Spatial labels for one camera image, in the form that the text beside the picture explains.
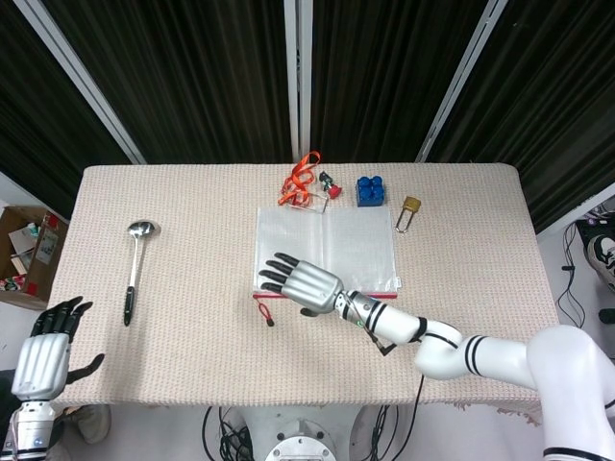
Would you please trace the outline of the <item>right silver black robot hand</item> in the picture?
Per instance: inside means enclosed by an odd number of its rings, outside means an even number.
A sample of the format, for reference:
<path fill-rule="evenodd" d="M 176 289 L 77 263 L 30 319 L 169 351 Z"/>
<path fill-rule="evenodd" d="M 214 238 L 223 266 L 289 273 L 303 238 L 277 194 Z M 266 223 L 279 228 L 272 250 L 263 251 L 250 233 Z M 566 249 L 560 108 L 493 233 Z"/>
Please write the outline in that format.
<path fill-rule="evenodd" d="M 308 317 L 332 313 L 338 296 L 344 291 L 338 276 L 284 253 L 274 253 L 272 259 L 266 260 L 258 276 L 262 290 L 297 303 L 301 313 Z"/>

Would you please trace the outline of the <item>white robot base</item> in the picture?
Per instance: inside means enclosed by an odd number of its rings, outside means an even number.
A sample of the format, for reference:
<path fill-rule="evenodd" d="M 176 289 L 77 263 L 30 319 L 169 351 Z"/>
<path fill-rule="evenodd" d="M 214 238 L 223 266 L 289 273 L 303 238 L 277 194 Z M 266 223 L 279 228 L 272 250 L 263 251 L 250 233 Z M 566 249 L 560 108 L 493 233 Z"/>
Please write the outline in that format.
<path fill-rule="evenodd" d="M 240 407 L 254 461 L 360 461 L 374 424 L 361 405 Z"/>

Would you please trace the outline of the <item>cardboard box with clutter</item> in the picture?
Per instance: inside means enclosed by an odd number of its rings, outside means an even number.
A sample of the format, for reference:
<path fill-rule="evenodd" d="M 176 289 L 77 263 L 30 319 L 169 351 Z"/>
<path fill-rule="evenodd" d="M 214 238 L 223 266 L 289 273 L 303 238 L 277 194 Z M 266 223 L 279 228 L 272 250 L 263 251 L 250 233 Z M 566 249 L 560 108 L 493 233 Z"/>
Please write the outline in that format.
<path fill-rule="evenodd" d="M 68 225 L 39 206 L 6 206 L 0 214 L 0 302 L 47 307 Z"/>

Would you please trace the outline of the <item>grey shoe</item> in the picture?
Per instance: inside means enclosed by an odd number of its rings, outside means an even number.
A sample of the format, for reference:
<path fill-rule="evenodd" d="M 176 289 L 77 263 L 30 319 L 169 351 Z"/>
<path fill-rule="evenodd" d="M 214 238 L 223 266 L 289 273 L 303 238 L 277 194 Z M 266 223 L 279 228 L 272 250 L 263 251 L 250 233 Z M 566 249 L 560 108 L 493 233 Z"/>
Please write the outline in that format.
<path fill-rule="evenodd" d="M 87 444 L 98 444 L 110 433 L 111 407 L 108 404 L 84 405 L 66 413 L 64 421 L 74 426 Z"/>

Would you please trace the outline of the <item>white frame post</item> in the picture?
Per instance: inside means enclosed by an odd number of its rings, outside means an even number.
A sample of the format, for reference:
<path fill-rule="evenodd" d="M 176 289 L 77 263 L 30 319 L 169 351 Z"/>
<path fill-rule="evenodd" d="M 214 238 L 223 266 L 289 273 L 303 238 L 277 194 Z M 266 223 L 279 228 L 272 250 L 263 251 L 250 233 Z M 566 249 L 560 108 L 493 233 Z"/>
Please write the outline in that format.
<path fill-rule="evenodd" d="M 441 100 L 415 162 L 424 163 L 428 160 L 433 144 L 450 118 L 455 104 L 466 86 L 489 38 L 493 34 L 509 0 L 487 0 L 479 21 L 470 36 L 464 52 L 455 69 L 446 92 Z"/>
<path fill-rule="evenodd" d="M 147 163 L 107 97 L 42 0 L 12 0 L 131 164 Z"/>
<path fill-rule="evenodd" d="M 283 0 L 292 160 L 311 147 L 313 0 Z"/>

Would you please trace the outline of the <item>small red black clip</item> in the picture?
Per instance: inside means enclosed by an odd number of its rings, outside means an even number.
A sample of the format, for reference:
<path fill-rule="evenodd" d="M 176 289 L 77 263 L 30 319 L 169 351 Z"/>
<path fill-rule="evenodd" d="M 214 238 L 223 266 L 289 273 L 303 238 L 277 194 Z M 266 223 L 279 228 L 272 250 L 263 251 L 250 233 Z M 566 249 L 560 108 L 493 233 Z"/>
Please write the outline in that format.
<path fill-rule="evenodd" d="M 334 200 L 337 198 L 341 192 L 342 188 L 338 186 L 332 179 L 332 177 L 327 174 L 325 171 L 322 171 L 318 176 L 318 181 L 320 182 L 322 189 L 327 195 Z"/>

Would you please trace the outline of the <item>beige waffle tablecloth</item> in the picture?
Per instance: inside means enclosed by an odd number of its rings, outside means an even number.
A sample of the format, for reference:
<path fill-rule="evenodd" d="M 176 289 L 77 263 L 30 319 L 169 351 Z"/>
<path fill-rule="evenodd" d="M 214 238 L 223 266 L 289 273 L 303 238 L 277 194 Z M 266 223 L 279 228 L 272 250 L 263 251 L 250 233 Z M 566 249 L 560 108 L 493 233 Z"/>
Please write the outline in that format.
<path fill-rule="evenodd" d="M 402 287 L 393 305 L 463 334 L 529 340 L 557 321 L 517 170 L 502 163 L 330 164 L 344 187 L 332 207 L 355 202 L 359 177 L 383 178 L 397 216 L 421 201 L 393 238 Z M 58 404 L 324 405 L 490 404 L 537 418 L 535 393 L 478 376 L 422 379 L 417 346 L 379 353 L 336 315 L 307 318 L 295 303 L 253 300 L 257 212 L 277 202 L 286 164 L 94 166 L 85 170 L 51 303 L 92 302 L 70 364 L 105 356 Z M 160 231 L 139 243 L 135 309 L 123 323 L 134 240 L 128 227 Z"/>

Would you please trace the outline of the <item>black curtain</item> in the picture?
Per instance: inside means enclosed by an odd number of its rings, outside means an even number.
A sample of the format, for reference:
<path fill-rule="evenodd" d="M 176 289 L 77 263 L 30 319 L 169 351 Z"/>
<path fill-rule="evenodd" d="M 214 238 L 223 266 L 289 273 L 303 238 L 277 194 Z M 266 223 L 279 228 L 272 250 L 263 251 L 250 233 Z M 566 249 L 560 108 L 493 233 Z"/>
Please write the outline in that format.
<path fill-rule="evenodd" d="M 283 0 L 42 0 L 147 163 L 292 159 Z M 415 160 L 487 0 L 313 0 L 311 148 Z M 615 0 L 509 0 L 429 162 L 515 167 L 537 231 L 615 183 Z M 0 175 L 70 216 L 128 159 L 0 0 Z"/>

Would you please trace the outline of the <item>brass padlock with long shackle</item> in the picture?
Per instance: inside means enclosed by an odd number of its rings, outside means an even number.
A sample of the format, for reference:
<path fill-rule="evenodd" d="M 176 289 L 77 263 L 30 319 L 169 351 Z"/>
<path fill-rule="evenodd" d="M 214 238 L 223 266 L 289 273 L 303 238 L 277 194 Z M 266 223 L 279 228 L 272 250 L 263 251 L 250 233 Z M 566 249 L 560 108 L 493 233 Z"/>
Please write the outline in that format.
<path fill-rule="evenodd" d="M 414 215 L 419 211 L 421 201 L 412 196 L 406 196 L 400 214 L 395 224 L 395 231 L 399 234 L 407 233 L 414 218 Z"/>

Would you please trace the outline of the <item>black and white sneaker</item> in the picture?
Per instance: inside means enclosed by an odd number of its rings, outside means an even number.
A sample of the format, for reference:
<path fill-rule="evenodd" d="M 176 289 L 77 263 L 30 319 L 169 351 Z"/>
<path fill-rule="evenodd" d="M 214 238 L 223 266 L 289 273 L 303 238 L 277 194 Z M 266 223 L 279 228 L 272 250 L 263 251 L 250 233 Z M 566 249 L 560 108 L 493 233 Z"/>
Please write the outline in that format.
<path fill-rule="evenodd" d="M 600 234 L 586 246 L 586 258 L 601 281 L 615 293 L 615 240 Z"/>

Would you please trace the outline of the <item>clear zipper pouch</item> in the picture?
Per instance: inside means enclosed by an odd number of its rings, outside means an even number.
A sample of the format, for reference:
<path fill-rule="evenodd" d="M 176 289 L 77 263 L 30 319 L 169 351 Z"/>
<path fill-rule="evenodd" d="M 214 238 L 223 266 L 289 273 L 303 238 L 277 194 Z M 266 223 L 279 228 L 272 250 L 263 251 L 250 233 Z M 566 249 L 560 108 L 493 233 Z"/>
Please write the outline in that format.
<path fill-rule="evenodd" d="M 275 298 L 260 288 L 258 272 L 275 253 L 305 260 L 338 276 L 345 287 L 377 299 L 398 296 L 390 212 L 386 207 L 332 207 L 324 213 L 268 207 L 258 211 L 253 296 Z"/>

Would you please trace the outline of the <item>blue toy building block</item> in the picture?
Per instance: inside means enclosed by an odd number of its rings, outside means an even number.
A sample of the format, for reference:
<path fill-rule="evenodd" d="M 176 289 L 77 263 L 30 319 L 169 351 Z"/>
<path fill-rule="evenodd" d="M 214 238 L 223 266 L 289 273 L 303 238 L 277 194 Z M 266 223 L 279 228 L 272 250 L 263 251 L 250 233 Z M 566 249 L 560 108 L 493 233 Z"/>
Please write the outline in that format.
<path fill-rule="evenodd" d="M 357 206 L 382 206 L 385 189 L 381 176 L 360 177 L 356 184 Z"/>

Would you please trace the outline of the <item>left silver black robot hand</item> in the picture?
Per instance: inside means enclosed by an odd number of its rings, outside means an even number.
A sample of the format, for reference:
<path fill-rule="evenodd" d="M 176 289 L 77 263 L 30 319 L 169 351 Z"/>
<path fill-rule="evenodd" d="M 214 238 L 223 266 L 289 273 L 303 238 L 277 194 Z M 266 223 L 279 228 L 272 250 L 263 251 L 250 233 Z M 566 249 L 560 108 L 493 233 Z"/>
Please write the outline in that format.
<path fill-rule="evenodd" d="M 42 311 L 20 350 L 12 379 L 12 394 L 20 401 L 51 401 L 64 388 L 95 373 L 105 356 L 99 353 L 82 368 L 70 370 L 71 348 L 92 302 L 81 296 Z"/>

